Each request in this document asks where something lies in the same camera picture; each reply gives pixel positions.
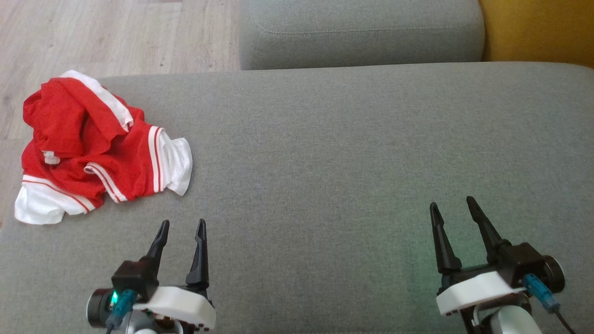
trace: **blue cable connector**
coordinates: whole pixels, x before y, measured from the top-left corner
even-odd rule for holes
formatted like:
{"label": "blue cable connector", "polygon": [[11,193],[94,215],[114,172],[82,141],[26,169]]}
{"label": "blue cable connector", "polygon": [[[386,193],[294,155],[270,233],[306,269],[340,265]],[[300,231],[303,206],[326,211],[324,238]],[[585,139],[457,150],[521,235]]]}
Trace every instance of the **blue cable connector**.
{"label": "blue cable connector", "polygon": [[558,310],[561,306],[561,304],[553,298],[551,290],[549,290],[549,288],[547,288],[536,275],[528,274],[524,276],[523,283],[526,290],[528,290],[528,293],[536,297],[549,314],[555,312],[555,310]]}
{"label": "blue cable connector", "polygon": [[122,295],[119,296],[118,301],[112,308],[111,314],[105,321],[105,326],[107,326],[108,332],[110,332],[109,329],[119,329],[126,314],[132,311],[134,303],[136,303],[136,292],[134,290],[125,290]]}

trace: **fabric upholstery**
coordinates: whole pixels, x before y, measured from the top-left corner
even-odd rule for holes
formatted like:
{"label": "fabric upholstery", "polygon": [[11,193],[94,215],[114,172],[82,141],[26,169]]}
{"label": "fabric upholstery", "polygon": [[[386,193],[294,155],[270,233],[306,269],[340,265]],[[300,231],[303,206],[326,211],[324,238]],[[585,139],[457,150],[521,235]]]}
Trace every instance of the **fabric upholstery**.
{"label": "fabric upholstery", "polygon": [[[389,65],[100,80],[185,137],[185,196],[0,229],[3,333],[102,333],[85,306],[170,219],[159,280],[184,281],[208,226],[216,333],[463,333],[439,315],[429,204],[465,266],[485,250],[465,197],[503,237],[554,256],[558,295],[594,331],[594,71]],[[565,333],[533,300],[545,333]]]}
{"label": "fabric upholstery", "polygon": [[247,0],[241,67],[341,67],[481,59],[476,0]]}
{"label": "fabric upholstery", "polygon": [[480,0],[486,61],[594,67],[594,1]]}

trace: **white plastic housing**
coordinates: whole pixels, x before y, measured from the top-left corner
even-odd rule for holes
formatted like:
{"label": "white plastic housing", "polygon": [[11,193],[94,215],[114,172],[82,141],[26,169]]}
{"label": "white plastic housing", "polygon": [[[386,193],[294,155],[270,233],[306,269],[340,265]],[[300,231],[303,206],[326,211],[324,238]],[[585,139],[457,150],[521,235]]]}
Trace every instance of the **white plastic housing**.
{"label": "white plastic housing", "polygon": [[217,319],[214,307],[206,298],[177,286],[160,286],[148,303],[134,304],[135,310],[146,308],[196,326],[202,324],[209,329],[214,328]]}
{"label": "white plastic housing", "polygon": [[530,313],[516,305],[500,308],[490,324],[493,334],[542,334]]}
{"label": "white plastic housing", "polygon": [[478,305],[516,293],[497,272],[480,274],[464,282],[454,284],[437,296],[437,306],[445,316],[468,306]]}

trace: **yellow wall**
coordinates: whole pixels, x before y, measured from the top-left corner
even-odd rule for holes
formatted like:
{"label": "yellow wall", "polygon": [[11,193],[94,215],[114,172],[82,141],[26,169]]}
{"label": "yellow wall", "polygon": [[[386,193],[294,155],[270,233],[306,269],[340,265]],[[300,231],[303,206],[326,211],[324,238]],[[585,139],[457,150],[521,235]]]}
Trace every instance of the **yellow wall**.
{"label": "yellow wall", "polygon": [[568,62],[594,68],[594,0],[479,0],[484,61]]}

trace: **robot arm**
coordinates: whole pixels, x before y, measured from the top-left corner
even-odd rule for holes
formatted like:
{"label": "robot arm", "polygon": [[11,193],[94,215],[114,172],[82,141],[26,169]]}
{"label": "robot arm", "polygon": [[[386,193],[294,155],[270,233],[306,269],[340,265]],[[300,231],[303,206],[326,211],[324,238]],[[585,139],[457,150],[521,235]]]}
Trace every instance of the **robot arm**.
{"label": "robot arm", "polygon": [[[552,298],[565,287],[557,261],[541,255],[527,242],[512,245],[502,239],[476,200],[469,196],[466,201],[481,232],[487,264],[462,268],[447,238],[441,213],[432,203],[429,209],[435,256],[437,270],[442,274],[437,292],[440,313],[460,313],[468,334],[540,334],[531,316],[529,297],[534,295],[549,313],[557,314],[564,322],[560,305]],[[487,315],[481,318],[480,312]]]}
{"label": "robot arm", "polygon": [[91,326],[126,334],[190,334],[214,328],[216,311],[206,292],[206,222],[200,219],[198,224],[196,251],[185,286],[159,286],[157,280],[168,232],[166,220],[146,256],[124,261],[112,276],[113,288],[95,290],[87,304]]}

